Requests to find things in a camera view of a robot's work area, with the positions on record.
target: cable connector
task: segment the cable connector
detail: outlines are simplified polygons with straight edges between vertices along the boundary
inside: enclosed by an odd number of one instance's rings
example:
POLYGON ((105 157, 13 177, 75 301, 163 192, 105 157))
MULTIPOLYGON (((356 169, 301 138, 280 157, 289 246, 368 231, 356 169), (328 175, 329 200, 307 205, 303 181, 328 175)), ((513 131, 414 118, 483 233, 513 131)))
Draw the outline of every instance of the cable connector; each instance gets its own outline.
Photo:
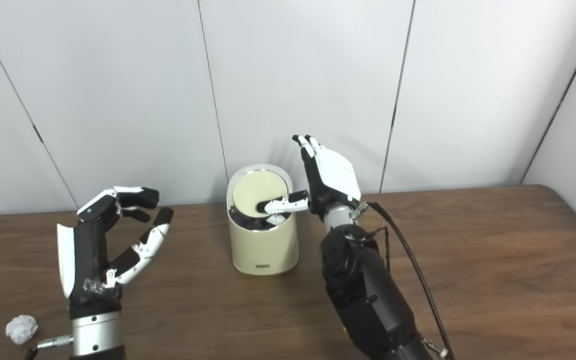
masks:
POLYGON ((437 356, 439 358, 441 358, 441 359, 448 358, 448 349, 446 349, 445 347, 439 346, 438 344, 435 344, 434 342, 430 341, 429 339, 423 339, 421 342, 425 345, 425 347, 428 348, 428 350, 437 354, 437 356))
POLYGON ((356 209, 350 212, 350 219, 352 219, 352 221, 356 221, 360 216, 362 216, 363 213, 366 212, 366 210, 368 210, 368 208, 370 208, 370 205, 368 205, 367 202, 361 203, 359 206, 357 206, 356 209))

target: robotic hand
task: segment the robotic hand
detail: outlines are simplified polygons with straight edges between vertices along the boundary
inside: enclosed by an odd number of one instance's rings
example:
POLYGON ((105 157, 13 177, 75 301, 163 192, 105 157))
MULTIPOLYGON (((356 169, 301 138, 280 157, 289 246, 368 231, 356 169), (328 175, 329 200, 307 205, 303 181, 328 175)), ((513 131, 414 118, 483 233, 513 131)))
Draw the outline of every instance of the robotic hand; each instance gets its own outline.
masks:
POLYGON ((139 207, 154 209, 159 200, 155 189, 115 186, 78 210, 76 227, 57 224, 59 274, 73 334, 39 342, 26 359, 39 349, 68 344, 73 344, 71 360, 126 358, 119 326, 122 285, 130 283, 157 254, 174 212, 163 207, 139 242, 112 261, 108 260, 106 232, 122 216, 147 223, 151 217, 139 207))
POLYGON ((321 145, 310 135, 294 135, 293 141, 301 146, 301 159, 310 185, 310 193, 297 191, 284 197, 260 202, 260 213, 310 212, 319 216, 330 230, 337 221, 345 219, 359 207, 359 190, 353 165, 339 153, 321 145))
POLYGON ((310 209, 322 219, 319 246, 326 292, 352 343, 371 360, 431 360, 446 351, 417 330, 410 306, 382 260, 374 234, 357 224, 368 209, 352 164, 311 136, 292 137, 301 146, 308 191, 260 202, 259 212, 310 209))

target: white fingertip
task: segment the white fingertip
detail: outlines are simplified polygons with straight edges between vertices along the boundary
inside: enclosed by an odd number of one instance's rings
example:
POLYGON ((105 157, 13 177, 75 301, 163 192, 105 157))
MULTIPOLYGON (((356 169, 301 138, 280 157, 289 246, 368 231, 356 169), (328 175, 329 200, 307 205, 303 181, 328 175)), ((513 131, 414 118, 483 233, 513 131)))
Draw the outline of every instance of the white fingertip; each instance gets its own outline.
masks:
POLYGON ((320 149, 322 148, 322 146, 320 146, 320 142, 317 141, 317 139, 315 139, 315 137, 310 137, 310 145, 312 146, 312 149, 315 151, 315 154, 317 154, 320 149))
POLYGON ((311 146, 311 143, 309 143, 306 140, 306 137, 303 137, 302 135, 297 136, 297 139, 299 139, 299 143, 301 144, 301 147, 303 149, 306 149, 306 152, 308 153, 308 155, 313 158, 315 157, 315 150, 313 150, 313 146, 311 146))
POLYGON ((141 186, 138 187, 127 187, 127 186, 115 186, 114 190, 118 193, 140 193, 144 191, 144 188, 141 186))

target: black robotic finger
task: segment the black robotic finger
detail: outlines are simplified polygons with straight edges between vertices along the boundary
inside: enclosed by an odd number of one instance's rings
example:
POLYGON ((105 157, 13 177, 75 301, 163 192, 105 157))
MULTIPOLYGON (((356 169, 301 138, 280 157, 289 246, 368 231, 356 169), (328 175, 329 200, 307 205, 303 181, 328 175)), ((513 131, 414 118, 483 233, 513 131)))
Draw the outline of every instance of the black robotic finger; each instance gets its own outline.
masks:
POLYGON ((162 207, 157 217, 155 217, 155 221, 152 223, 153 227, 158 227, 164 224, 172 223, 172 216, 175 214, 174 210, 169 207, 162 207))
POLYGON ((119 192, 117 195, 122 208, 154 209, 160 202, 160 192, 150 187, 142 187, 137 192, 119 192))
POLYGON ((148 223, 151 221, 151 215, 147 214, 143 210, 139 210, 137 207, 134 209, 123 209, 122 213, 124 217, 130 217, 142 223, 148 223))

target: beige trash can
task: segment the beige trash can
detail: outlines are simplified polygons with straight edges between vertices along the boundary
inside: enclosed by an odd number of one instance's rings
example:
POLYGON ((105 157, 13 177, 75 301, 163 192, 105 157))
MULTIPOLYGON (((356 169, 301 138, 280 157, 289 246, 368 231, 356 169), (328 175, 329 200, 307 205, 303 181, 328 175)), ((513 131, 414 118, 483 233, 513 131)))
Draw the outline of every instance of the beige trash can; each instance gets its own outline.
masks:
POLYGON ((274 275, 289 271, 299 260, 297 215, 268 218, 257 212, 259 202, 293 192, 286 171, 270 164, 246 166, 228 183, 226 212, 230 227, 232 263, 249 275, 274 275))

